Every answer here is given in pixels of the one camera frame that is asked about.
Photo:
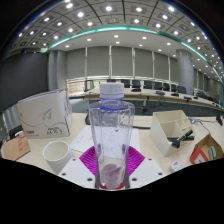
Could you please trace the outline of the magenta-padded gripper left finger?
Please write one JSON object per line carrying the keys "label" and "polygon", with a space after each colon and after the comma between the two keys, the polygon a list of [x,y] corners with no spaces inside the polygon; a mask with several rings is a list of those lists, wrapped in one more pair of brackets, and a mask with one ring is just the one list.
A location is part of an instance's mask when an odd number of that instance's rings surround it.
{"label": "magenta-padded gripper left finger", "polygon": [[58,176],[84,188],[98,188],[100,180],[95,148],[89,148],[79,158],[71,158]]}

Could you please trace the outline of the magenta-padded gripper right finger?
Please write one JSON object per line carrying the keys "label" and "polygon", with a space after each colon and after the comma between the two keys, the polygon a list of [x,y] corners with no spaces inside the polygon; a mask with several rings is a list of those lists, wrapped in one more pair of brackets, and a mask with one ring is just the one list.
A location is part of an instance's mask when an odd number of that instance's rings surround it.
{"label": "magenta-padded gripper right finger", "polygon": [[140,188],[165,176],[154,159],[146,158],[135,148],[129,147],[125,174],[126,188]]}

